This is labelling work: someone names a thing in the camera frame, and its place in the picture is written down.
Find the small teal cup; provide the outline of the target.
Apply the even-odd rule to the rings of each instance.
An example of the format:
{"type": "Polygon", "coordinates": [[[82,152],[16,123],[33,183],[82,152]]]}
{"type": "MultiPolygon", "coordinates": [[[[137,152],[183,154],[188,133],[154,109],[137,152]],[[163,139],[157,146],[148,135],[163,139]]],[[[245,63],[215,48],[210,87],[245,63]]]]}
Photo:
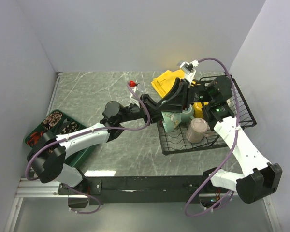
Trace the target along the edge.
{"type": "Polygon", "coordinates": [[[174,131],[182,122],[180,113],[162,111],[161,114],[162,125],[167,133],[174,131]]]}

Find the green glazed mug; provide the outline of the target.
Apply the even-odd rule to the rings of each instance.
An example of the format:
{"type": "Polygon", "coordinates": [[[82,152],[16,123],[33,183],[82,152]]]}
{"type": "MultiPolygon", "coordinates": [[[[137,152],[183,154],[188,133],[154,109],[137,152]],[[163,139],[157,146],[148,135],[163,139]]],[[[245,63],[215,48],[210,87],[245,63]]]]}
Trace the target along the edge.
{"type": "Polygon", "coordinates": [[[194,119],[194,108],[192,105],[189,106],[187,110],[183,110],[182,113],[180,114],[181,117],[181,122],[186,123],[189,122],[190,120],[194,119]]]}

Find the yellow mug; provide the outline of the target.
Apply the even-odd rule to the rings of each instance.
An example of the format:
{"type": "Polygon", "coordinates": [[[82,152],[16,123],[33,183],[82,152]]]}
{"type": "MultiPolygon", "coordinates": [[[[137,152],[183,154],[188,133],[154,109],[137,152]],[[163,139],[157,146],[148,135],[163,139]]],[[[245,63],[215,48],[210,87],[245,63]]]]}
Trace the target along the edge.
{"type": "Polygon", "coordinates": [[[194,115],[193,116],[195,118],[204,119],[202,108],[203,108],[202,102],[196,102],[196,103],[193,104],[193,109],[194,109],[194,115]]]}

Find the pink mug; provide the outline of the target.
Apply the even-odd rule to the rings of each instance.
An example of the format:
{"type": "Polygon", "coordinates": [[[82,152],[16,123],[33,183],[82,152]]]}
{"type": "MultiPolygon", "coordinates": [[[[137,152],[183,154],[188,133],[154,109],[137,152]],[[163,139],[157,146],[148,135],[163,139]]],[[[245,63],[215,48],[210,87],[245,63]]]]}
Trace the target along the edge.
{"type": "Polygon", "coordinates": [[[211,131],[208,123],[202,118],[194,118],[191,120],[186,132],[186,139],[191,143],[199,143],[204,137],[215,135],[211,131]]]}

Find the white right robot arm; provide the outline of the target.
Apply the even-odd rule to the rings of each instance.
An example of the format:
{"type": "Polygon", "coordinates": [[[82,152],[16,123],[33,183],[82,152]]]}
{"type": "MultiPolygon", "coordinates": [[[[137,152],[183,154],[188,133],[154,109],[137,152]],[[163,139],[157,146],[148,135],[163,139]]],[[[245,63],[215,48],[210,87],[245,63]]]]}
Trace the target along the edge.
{"type": "Polygon", "coordinates": [[[241,200],[251,204],[275,193],[282,176],[282,168],[272,164],[253,145],[244,129],[256,125],[254,116],[236,81],[225,75],[193,80],[186,87],[176,79],[170,90],[171,100],[180,97],[180,91],[188,94],[188,109],[182,112],[163,112],[160,122],[165,133],[186,126],[184,141],[198,147],[179,149],[178,152],[211,149],[228,146],[241,166],[242,173],[236,174],[214,168],[202,181],[206,192],[217,188],[235,191],[241,200]]]}

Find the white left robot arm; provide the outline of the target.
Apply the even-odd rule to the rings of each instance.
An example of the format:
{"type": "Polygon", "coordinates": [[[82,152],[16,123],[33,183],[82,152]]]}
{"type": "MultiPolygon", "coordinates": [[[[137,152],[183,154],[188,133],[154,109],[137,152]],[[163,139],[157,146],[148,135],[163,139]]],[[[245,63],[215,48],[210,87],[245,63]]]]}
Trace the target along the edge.
{"type": "Polygon", "coordinates": [[[68,157],[90,146],[113,141],[123,131],[140,131],[162,119],[164,99],[155,102],[148,94],[138,96],[134,92],[132,96],[136,103],[129,106],[109,101],[102,120],[93,126],[66,134],[44,133],[27,156],[26,179],[42,183],[57,180],[67,184],[75,194],[84,193],[85,177],[65,163],[68,157]]]}

